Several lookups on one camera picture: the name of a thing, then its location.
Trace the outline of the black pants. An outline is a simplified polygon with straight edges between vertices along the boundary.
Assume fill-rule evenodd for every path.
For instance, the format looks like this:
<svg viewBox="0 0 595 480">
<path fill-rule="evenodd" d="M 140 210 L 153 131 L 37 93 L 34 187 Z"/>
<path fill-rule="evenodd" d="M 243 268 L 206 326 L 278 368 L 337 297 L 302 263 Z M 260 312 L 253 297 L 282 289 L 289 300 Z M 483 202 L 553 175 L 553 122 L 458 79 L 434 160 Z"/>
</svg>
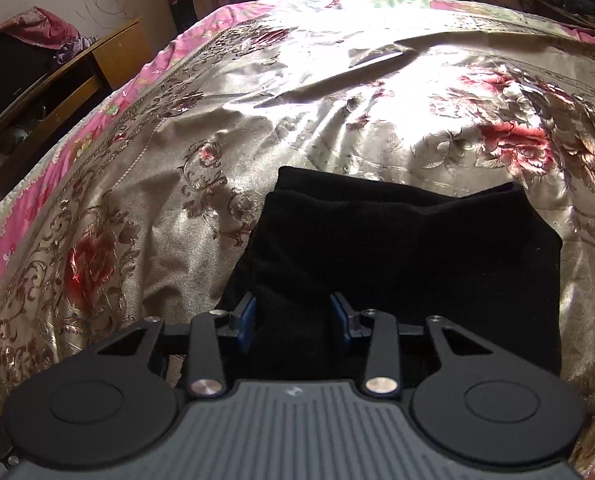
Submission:
<svg viewBox="0 0 595 480">
<path fill-rule="evenodd" d="M 560 235 L 521 185 L 463 197 L 282 167 L 220 307 L 258 303 L 262 349 L 337 356 L 331 296 L 418 325 L 441 315 L 559 373 Z"/>
</svg>

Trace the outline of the floral satin bedspread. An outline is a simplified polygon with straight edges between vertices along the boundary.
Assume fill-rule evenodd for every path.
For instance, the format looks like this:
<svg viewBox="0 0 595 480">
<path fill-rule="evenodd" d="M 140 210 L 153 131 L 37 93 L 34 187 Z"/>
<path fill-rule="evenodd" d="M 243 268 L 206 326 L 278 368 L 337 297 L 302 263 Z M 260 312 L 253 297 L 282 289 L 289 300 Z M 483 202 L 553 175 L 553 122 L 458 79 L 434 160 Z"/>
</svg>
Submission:
<svg viewBox="0 0 595 480">
<path fill-rule="evenodd" d="M 561 236 L 561 372 L 595 472 L 595 37 L 456 0 L 262 0 L 180 34 L 0 202 L 0 409 L 147 315 L 215 306 L 283 166 L 460 197 Z"/>
</svg>

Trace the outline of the red hanging bag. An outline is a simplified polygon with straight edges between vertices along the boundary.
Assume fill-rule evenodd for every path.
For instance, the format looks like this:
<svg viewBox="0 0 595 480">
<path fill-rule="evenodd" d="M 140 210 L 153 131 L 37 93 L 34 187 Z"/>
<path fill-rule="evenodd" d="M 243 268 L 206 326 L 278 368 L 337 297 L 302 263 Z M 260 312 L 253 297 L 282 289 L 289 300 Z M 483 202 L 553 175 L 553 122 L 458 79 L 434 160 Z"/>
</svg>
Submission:
<svg viewBox="0 0 595 480">
<path fill-rule="evenodd" d="M 192 0 L 168 0 L 176 30 L 179 34 L 198 21 Z"/>
</svg>

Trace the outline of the black television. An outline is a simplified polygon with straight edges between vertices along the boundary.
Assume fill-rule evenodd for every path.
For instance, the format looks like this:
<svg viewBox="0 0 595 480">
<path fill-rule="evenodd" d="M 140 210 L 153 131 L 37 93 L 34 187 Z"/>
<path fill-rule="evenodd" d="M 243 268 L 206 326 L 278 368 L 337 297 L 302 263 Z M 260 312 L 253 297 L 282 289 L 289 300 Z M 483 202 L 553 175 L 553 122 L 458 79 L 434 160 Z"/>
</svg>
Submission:
<svg viewBox="0 0 595 480">
<path fill-rule="evenodd" d="M 0 114 L 49 72 L 53 57 L 53 50 L 0 32 Z"/>
</svg>

